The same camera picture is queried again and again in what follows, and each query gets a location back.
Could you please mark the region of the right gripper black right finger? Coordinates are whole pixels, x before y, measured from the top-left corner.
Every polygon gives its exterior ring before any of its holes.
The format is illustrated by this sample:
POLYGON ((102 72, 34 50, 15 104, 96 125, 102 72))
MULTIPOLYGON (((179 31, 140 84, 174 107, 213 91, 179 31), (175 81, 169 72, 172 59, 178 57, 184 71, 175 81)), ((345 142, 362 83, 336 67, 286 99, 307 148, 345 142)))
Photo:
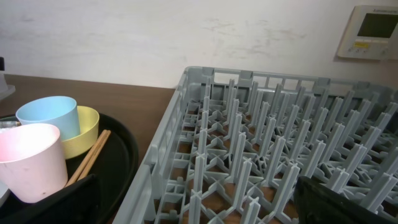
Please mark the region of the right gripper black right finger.
POLYGON ((294 190, 300 224, 394 224, 318 182, 301 176, 294 190))

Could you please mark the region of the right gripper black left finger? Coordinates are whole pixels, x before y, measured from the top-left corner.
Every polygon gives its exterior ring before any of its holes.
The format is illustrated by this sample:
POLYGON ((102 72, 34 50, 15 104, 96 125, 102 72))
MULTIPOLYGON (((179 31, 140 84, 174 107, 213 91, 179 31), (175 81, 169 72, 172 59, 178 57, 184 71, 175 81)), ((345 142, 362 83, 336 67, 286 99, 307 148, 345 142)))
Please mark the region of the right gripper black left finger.
POLYGON ((7 223, 96 223, 100 213, 100 180, 89 176, 1 218, 7 223))

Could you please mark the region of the yellow plastic bowl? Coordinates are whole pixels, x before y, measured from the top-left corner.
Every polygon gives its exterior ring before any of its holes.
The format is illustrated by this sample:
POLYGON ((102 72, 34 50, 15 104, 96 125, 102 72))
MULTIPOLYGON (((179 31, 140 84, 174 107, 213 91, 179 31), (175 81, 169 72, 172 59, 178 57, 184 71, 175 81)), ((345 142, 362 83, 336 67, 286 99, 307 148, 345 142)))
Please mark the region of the yellow plastic bowl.
POLYGON ((77 106, 80 134, 62 141, 65 159, 77 157, 94 145, 98 138, 100 114, 93 108, 77 106))

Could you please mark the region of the pink plastic cup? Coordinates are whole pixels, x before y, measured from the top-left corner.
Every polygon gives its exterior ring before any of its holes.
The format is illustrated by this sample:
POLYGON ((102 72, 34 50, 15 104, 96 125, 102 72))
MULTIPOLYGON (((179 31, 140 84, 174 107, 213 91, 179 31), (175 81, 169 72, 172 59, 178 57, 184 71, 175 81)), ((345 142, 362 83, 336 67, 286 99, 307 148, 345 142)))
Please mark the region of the pink plastic cup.
POLYGON ((36 123, 1 133, 1 181, 25 203, 62 190, 68 173, 60 130, 36 123))

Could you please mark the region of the light blue plastic cup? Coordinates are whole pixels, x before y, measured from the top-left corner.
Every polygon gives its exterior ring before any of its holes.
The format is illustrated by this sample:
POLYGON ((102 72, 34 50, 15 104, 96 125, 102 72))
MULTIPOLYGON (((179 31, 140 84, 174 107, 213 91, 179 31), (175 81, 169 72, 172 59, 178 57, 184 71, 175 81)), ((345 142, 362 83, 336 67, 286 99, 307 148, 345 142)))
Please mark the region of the light blue plastic cup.
POLYGON ((69 96, 48 96, 21 106, 16 112, 21 124, 46 123, 60 130, 60 139, 80 135, 77 102, 69 96))

